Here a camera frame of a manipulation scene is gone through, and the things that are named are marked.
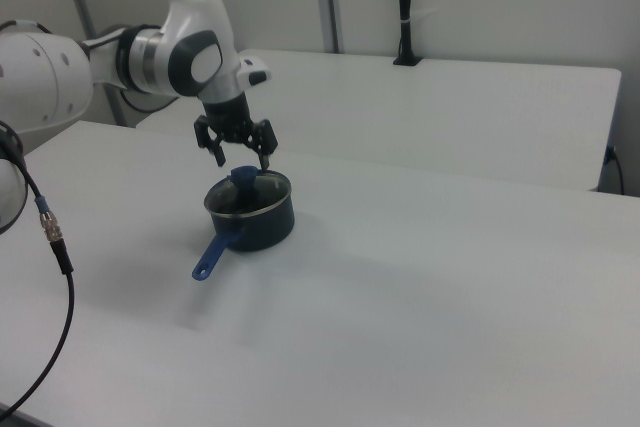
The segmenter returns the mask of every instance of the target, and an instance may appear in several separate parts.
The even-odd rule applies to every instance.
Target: pot rim
[[[277,179],[286,182],[288,187],[287,194],[282,199],[278,200],[275,204],[271,204],[268,207],[263,207],[262,209],[254,210],[253,212],[247,212],[245,214],[221,214],[220,212],[214,212],[213,210],[211,210],[208,204],[215,190],[219,189],[226,182],[231,182],[229,178],[225,178],[225,179],[222,179],[213,187],[211,187],[211,189],[209,189],[209,192],[207,192],[207,195],[204,198],[205,209],[207,209],[207,212],[209,212],[212,217],[218,217],[220,219],[248,219],[251,217],[256,217],[258,215],[266,214],[267,212],[270,212],[276,209],[277,207],[279,207],[280,205],[282,205],[284,202],[287,201],[287,199],[291,198],[291,181],[286,176],[282,175],[280,172],[267,170],[267,171],[259,172],[258,177],[276,177]]]

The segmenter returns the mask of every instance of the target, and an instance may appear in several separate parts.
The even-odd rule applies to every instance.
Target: white table
[[[27,162],[76,267],[67,346],[23,409],[53,426],[640,419],[637,199],[283,150],[294,231],[196,282],[224,172],[191,139],[79,123]],[[5,403],[66,311],[36,217],[0,237]]]
[[[250,50],[273,79],[247,92],[293,152],[590,190],[620,84],[613,69]],[[138,128],[193,138],[183,99]]]

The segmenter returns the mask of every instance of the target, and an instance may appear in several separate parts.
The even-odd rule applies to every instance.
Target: pot
[[[216,236],[193,269],[205,280],[222,253],[267,249],[285,239],[295,222],[291,182],[274,171],[238,167],[207,193],[204,206],[211,214]]]

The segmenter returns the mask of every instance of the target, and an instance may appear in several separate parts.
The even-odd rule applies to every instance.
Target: saucepan handle
[[[238,240],[241,235],[241,232],[224,232],[217,234],[209,244],[209,247],[207,247],[207,250],[202,254],[202,258],[200,262],[198,262],[198,265],[196,265],[196,268],[193,269],[191,277],[196,280],[205,280],[209,277],[218,259],[224,252],[224,249],[226,249],[229,244]]]

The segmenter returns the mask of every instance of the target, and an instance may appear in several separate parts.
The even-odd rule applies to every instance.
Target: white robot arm
[[[83,42],[47,33],[0,34],[0,120],[18,134],[80,116],[93,85],[107,83],[151,94],[198,97],[206,114],[194,124],[198,145],[222,166],[221,143],[244,144],[267,169],[278,142],[268,120],[251,120],[244,92],[270,77],[260,59],[241,58],[236,52],[222,0],[169,0],[162,27],[140,25]],[[16,169],[3,163],[0,228],[3,215],[6,219],[15,211],[16,199],[23,197],[16,195],[16,184],[24,185],[16,181]]]

